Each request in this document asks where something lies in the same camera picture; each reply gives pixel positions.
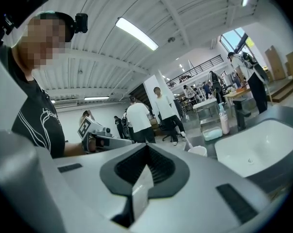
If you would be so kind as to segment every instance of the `floor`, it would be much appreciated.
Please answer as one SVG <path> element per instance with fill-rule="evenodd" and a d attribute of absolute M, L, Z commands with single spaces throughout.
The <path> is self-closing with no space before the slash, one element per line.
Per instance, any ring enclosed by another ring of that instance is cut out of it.
<path fill-rule="evenodd" d="M 283 106 L 289 106 L 293 107 L 293 93 L 290 94 L 284 101 L 280 103 L 280 105 Z M 249 120 L 259 114 L 257 108 L 253 108 L 250 110 L 251 115 L 250 117 L 246 118 L 245 120 Z M 236 118 L 231 117 L 231 115 L 228 114 L 228 120 L 230 127 L 237 124 Z M 200 136 L 201 132 L 198 129 L 198 120 L 197 116 L 193 112 L 188 112 L 188 114 L 182 119 L 185 132 L 188 137 L 194 137 L 194 136 Z M 219 122 L 209 123 L 205 126 L 203 126 L 202 130 L 210 129 L 216 126 L 221 126 Z M 176 146 L 173 146 L 172 142 L 170 142 L 170 138 L 166 138 L 165 141 L 162 141 L 163 136 L 157 136 L 155 138 L 156 143 L 161 146 L 171 147 L 175 149 L 179 149 L 180 151 L 183 151 L 186 145 L 186 142 L 182 141 L 181 138 L 179 138 L 179 142 Z M 153 179 L 150 170 L 146 166 L 144 171 L 142 172 L 141 176 L 139 177 L 139 180 L 136 182 L 135 186 L 133 187 L 133 205 L 134 205 L 134 214 L 135 218 L 138 218 L 145 207 L 147 206 L 147 192 L 148 190 L 153 187 Z M 269 194 L 271 199 L 276 198 L 280 193 L 286 191 L 287 187 L 280 187 L 278 191 L 273 192 L 272 194 Z"/>

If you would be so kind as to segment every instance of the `gray machine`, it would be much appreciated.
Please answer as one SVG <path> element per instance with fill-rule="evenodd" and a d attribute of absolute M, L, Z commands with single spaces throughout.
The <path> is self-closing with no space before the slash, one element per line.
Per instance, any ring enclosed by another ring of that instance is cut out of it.
<path fill-rule="evenodd" d="M 15 102 L 7 106 L 9 99 Z M 118 148 L 52 159 L 48 150 L 11 132 L 25 100 L 0 63 L 0 193 L 37 232 L 229 232 L 251 222 L 256 227 L 254 220 L 269 204 L 256 185 L 216 160 L 156 144 L 128 144 L 107 130 L 98 134 L 104 130 L 88 118 L 81 138 L 101 137 Z M 132 187 L 146 165 L 154 187 L 134 218 Z"/>

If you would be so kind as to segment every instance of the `ceiling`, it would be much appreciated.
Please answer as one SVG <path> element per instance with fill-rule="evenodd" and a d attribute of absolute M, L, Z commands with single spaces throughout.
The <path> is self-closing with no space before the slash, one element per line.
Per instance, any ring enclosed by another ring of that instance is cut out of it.
<path fill-rule="evenodd" d="M 87 13 L 88 32 L 76 34 L 67 53 L 53 67 L 35 70 L 34 76 L 55 100 L 78 99 L 83 106 L 89 102 L 85 96 L 109 95 L 106 102 L 120 101 L 161 64 L 229 28 L 255 21 L 258 1 L 240 7 L 241 0 L 49 0 L 37 11 L 72 17 Z M 117 28 L 118 17 L 140 28 L 159 48 L 152 51 Z M 14 44 L 23 28 L 6 37 L 6 43 Z M 172 36 L 175 41 L 168 43 Z"/>

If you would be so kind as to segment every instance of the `black slot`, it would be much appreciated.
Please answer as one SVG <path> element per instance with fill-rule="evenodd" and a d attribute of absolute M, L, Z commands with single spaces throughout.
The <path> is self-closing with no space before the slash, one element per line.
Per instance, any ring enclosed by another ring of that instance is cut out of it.
<path fill-rule="evenodd" d="M 258 214 L 230 184 L 217 186 L 216 189 L 242 224 Z"/>
<path fill-rule="evenodd" d="M 71 165 L 67 165 L 67 166 L 58 167 L 58 170 L 59 170 L 60 173 L 64 173 L 64 172 L 68 172 L 68 171 L 78 169 L 80 167 L 82 167 L 81 164 L 75 163 L 75 164 L 71 164 Z"/>

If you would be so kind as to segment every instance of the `person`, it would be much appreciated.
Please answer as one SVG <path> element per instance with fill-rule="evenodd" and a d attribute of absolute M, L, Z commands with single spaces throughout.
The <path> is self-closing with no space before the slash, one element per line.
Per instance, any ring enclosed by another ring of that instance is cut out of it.
<path fill-rule="evenodd" d="M 79 126 L 82 125 L 82 122 L 84 121 L 84 119 L 86 117 L 91 117 L 91 119 L 94 120 L 94 117 L 93 117 L 93 115 L 92 115 L 90 110 L 84 111 L 83 115 L 79 119 Z"/>
<path fill-rule="evenodd" d="M 125 139 L 126 136 L 125 136 L 125 134 L 123 132 L 123 127 L 122 127 L 121 119 L 118 116 L 114 116 L 114 119 L 115 119 L 115 124 L 117 126 L 117 130 L 118 130 L 119 136 L 121 137 L 121 139 Z"/>
<path fill-rule="evenodd" d="M 197 104 L 196 96 L 195 96 L 196 94 L 194 90 L 191 87 L 188 87 L 187 85 L 184 85 L 183 89 L 184 89 L 185 96 L 190 100 L 191 104 L 192 105 Z"/>
<path fill-rule="evenodd" d="M 176 136 L 175 126 L 178 126 L 182 133 L 184 132 L 183 123 L 172 109 L 173 101 L 168 96 L 162 95 L 159 87 L 154 88 L 154 93 L 157 95 L 155 104 L 160 113 L 161 120 L 163 124 L 170 128 L 170 135 L 172 137 L 173 145 L 176 146 L 178 143 L 178 139 Z"/>
<path fill-rule="evenodd" d="M 211 95 L 212 93 L 210 91 L 210 86 L 206 82 L 204 82 L 203 89 L 206 93 L 206 99 L 208 99 L 208 96 Z"/>
<path fill-rule="evenodd" d="M 16 117 L 12 131 L 46 148 L 52 158 L 85 154 L 82 143 L 66 143 L 57 112 L 48 93 L 32 75 L 55 52 L 63 50 L 75 31 L 72 17 L 60 12 L 41 12 L 31 18 L 17 43 L 0 47 L 0 60 L 27 99 Z M 89 151 L 95 151 L 90 141 Z"/>
<path fill-rule="evenodd" d="M 122 115 L 122 118 L 125 118 L 128 121 L 127 110 L 128 110 L 128 108 L 125 109 L 125 113 Z M 133 128 L 132 128 L 131 122 L 128 122 L 128 131 L 129 131 L 130 139 L 132 141 L 134 141 L 134 133 L 133 133 Z"/>
<path fill-rule="evenodd" d="M 259 113 L 266 111 L 267 97 L 265 92 L 265 86 L 263 82 L 258 78 L 256 73 L 252 69 L 247 68 L 247 66 L 251 66 L 251 64 L 246 63 L 246 60 L 242 59 L 241 54 L 229 52 L 228 58 L 230 59 L 234 70 L 240 68 L 242 75 L 245 76 L 245 78 L 247 79 L 253 98 L 257 104 Z"/>
<path fill-rule="evenodd" d="M 219 75 L 213 71 L 210 71 L 208 80 L 211 80 L 211 86 L 213 86 L 213 89 L 216 90 L 215 97 L 216 97 L 217 103 L 220 103 L 220 102 L 225 103 L 225 97 L 222 90 L 223 81 L 220 79 Z"/>
<path fill-rule="evenodd" d="M 147 117 L 150 113 L 143 103 L 137 103 L 134 96 L 129 98 L 131 106 L 127 110 L 128 122 L 131 122 L 136 142 L 156 143 L 151 123 Z"/>
<path fill-rule="evenodd" d="M 196 99 L 199 101 L 199 102 L 202 102 L 202 100 L 201 100 L 201 97 L 200 97 L 200 92 L 199 92 L 199 90 L 197 89 L 197 87 L 195 87 L 195 86 L 193 86 L 193 85 L 191 85 L 190 86 L 192 89 L 193 89 L 193 91 L 195 92 L 195 97 L 196 97 Z"/>

